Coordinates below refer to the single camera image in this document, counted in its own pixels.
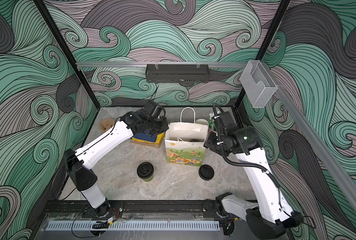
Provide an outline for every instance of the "green cup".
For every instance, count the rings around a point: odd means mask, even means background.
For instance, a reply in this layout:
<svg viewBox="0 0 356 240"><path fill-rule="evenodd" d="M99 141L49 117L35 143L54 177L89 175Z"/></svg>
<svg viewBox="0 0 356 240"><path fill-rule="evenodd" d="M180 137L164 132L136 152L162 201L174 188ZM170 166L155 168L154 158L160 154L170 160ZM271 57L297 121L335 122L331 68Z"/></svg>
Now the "green cup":
<svg viewBox="0 0 356 240"><path fill-rule="evenodd" d="M137 168L138 177L145 182L150 182L154 176L154 167L149 162L142 162Z"/></svg>

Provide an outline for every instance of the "green swirl wall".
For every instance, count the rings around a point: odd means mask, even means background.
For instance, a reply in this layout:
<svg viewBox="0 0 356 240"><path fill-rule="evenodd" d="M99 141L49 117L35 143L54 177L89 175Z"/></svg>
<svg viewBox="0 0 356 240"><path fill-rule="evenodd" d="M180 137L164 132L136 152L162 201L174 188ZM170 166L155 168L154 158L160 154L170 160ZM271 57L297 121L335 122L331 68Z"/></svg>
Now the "green swirl wall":
<svg viewBox="0 0 356 240"><path fill-rule="evenodd" d="M356 0L290 6L264 61L356 183ZM243 103L289 203L316 223L294 228L296 239L356 240L355 211L281 100Z"/></svg>
<svg viewBox="0 0 356 240"><path fill-rule="evenodd" d="M257 56L280 0L45 1L77 61L247 62ZM102 106L234 105L243 69L210 83L150 84L145 68L84 68Z"/></svg>
<svg viewBox="0 0 356 240"><path fill-rule="evenodd" d="M32 0L0 0L0 239L31 236L63 152L94 120L71 69Z"/></svg>

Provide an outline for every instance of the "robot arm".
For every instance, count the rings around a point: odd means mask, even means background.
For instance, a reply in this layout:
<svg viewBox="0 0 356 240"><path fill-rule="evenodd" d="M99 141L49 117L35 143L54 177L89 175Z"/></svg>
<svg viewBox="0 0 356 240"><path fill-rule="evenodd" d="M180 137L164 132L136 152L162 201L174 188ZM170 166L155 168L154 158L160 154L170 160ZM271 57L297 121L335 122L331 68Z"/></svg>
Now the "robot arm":
<svg viewBox="0 0 356 240"><path fill-rule="evenodd" d="M246 220L259 239L277 238L286 232L286 228L298 226L303 217L293 211L282 195L255 129L251 126L239 128L229 112L221 111L214 121L218 134L211 132L204 146L221 155L227 163L245 169L258 201L256 204L226 193L219 199L223 210ZM230 153L234 153L240 162L227 159Z"/></svg>
<svg viewBox="0 0 356 240"><path fill-rule="evenodd" d="M119 118L115 125L96 138L91 143L76 151L67 150L63 159L71 180L84 197L88 200L98 217L107 214L109 204L97 184L97 176L91 168L109 151L133 135L146 132L155 136L168 129L166 117L160 117L165 109L159 104L148 101L136 112L128 112Z"/></svg>

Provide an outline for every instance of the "metal rail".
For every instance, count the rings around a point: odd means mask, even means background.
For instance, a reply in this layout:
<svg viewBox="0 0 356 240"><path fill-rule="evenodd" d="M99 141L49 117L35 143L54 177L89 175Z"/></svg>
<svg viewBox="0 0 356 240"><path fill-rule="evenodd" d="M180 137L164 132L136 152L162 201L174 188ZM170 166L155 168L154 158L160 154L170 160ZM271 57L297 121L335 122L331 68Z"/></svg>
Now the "metal rail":
<svg viewBox="0 0 356 240"><path fill-rule="evenodd" d="M286 90L282 86L278 86L276 94L310 143L315 155L325 164L330 175L356 211L356 184L353 179L344 170L305 115L299 111Z"/></svg>
<svg viewBox="0 0 356 240"><path fill-rule="evenodd" d="M247 62L131 62L131 61L81 61L78 68L146 68L147 64L207 64L209 68L245 68Z"/></svg>

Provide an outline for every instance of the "black wire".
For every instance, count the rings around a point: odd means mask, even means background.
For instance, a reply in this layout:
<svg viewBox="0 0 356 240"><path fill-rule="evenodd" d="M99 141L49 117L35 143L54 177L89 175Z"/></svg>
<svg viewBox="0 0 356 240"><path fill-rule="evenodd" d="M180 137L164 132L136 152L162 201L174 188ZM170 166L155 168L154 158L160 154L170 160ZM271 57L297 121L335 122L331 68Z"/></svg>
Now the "black wire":
<svg viewBox="0 0 356 240"><path fill-rule="evenodd" d="M54 199L58 199L58 197L55 197L55 195L54 195L54 181L55 181L55 179L56 179L56 176L58 175L58 173L60 172L60 170L62 170L63 167L64 167L69 161L71 161L71 160L73 160L74 158L80 156L82 153L80 153L80 154L78 154L77 156L71 158L70 160L67 160L67 161L56 171L56 173L55 173L55 175L54 175L54 178L53 178L53 181L52 181L52 183L51 183L51 195L53 196Z"/></svg>
<svg viewBox="0 0 356 240"><path fill-rule="evenodd" d="M62 199L59 199L60 201L63 201L65 200L66 198L68 198L75 190L76 188L74 188L66 197L62 198Z"/></svg>
<svg viewBox="0 0 356 240"><path fill-rule="evenodd" d="M93 235L93 236L87 236L87 237L80 237L80 236L75 235L75 233L73 232L73 226L74 226L75 220L76 220L84 211L86 211L86 209L83 209L83 210L78 214L78 216L77 216L76 218L74 218L73 224L71 224L71 233L72 233L72 234L74 235L74 237L76 237L76 238L93 238L93 237L95 237L94 235Z"/></svg>
<svg viewBox="0 0 356 240"><path fill-rule="evenodd" d="M226 222L226 223L224 223L224 224L220 224L219 226L220 226L220 227L223 227L223 226L225 226L226 224L231 223L232 221L235 221L235 218L229 220L228 222Z"/></svg>
<svg viewBox="0 0 356 240"><path fill-rule="evenodd" d="M283 211L287 216L289 217L292 217L290 216L287 212L285 212L282 208L282 204L281 204L281 191L280 191L280 187L281 185L279 184L279 182L277 181L277 179L272 175L271 172L269 172L267 170L267 168L265 168L264 166L261 166L259 164L255 164L255 163L248 163L248 162L233 162L231 160L229 160L227 158L227 156L225 155L225 152L224 152L224 148L223 148L223 143L222 143L222 129L221 129L221 121L219 119L219 115L217 113L217 108L221 111L221 113L223 113L223 110L222 108L217 104L217 103L214 103L213 104L213 112L214 112L214 115L217 117L216 118L216 122L217 122L217 134L218 134L218 141L219 141L219 149L220 149L220 152L221 152L221 156L223 157L223 159L230 165L233 165L233 166L238 166L238 167L256 167L256 168L259 168L260 170L262 170L263 172L265 172L267 174L267 176L270 178L270 180L272 180L274 186L278 189L278 204L280 205L281 207L281 211ZM315 222L314 222L314 219L310 216L303 216L304 218L305 217L309 217L311 219L311 221L313 222L313 226L305 223L305 222L301 222L299 220L296 220L295 218L293 218L295 221L299 222L299 223L303 223L313 229L315 229Z"/></svg>
<svg viewBox="0 0 356 240"><path fill-rule="evenodd" d="M75 157L71 158L70 160L67 160L67 161L56 171L56 173L55 173L55 175L54 175L54 178L53 178L53 181L52 181L52 183L51 183L51 195L53 196L54 199L57 199L57 197L55 197L55 195L54 195L54 181L55 181L55 179L56 179L56 176L57 176L58 173L60 172L60 170L61 170L69 161L71 161L71 160L77 158L78 156L84 154L84 153L85 153L87 150L89 150L92 146L94 146L95 144L97 144L98 142L100 142L100 141L101 141L102 139L104 139L105 137L109 136L109 135L111 134L111 132L114 130L115 125L117 124L119 118L117 118L117 119L115 120L114 126L112 127L111 131L110 131L106 136L104 136L103 138L99 139L96 143L94 143L93 145L89 146L86 150L84 150L84 151L81 152L80 154L76 155Z"/></svg>
<svg viewBox="0 0 356 240"><path fill-rule="evenodd" d="M156 91L158 90L159 86L156 86L155 92L152 94L152 97L150 98L150 100L154 101L155 98L153 98L154 95L156 95Z"/></svg>
<svg viewBox="0 0 356 240"><path fill-rule="evenodd" d="M281 185L278 183L278 181L275 179L275 177L272 175L271 172L269 172L267 170L267 168L265 168L264 166L262 165L259 165L259 164L256 164L256 163L250 163L250 162L233 162L231 160L229 160L227 158L227 156L225 155L225 151L224 151L224 148L223 148L223 143L222 143L222 129L221 129L221 121L219 119L219 115L217 113L217 109L218 108L222 113L223 113L223 110L222 108L217 104L217 103L214 103L213 104L213 112L214 112L214 115L216 116L216 122L217 122L217 134L218 134L218 142L219 142L219 149L220 149L220 152L221 152L221 156L222 158L230 165L233 165L233 166L237 166L237 167L255 167L255 168L259 168L260 170L262 170L263 172L265 172L268 177L272 180L272 182L274 183L274 186L276 186L277 188L280 188Z"/></svg>

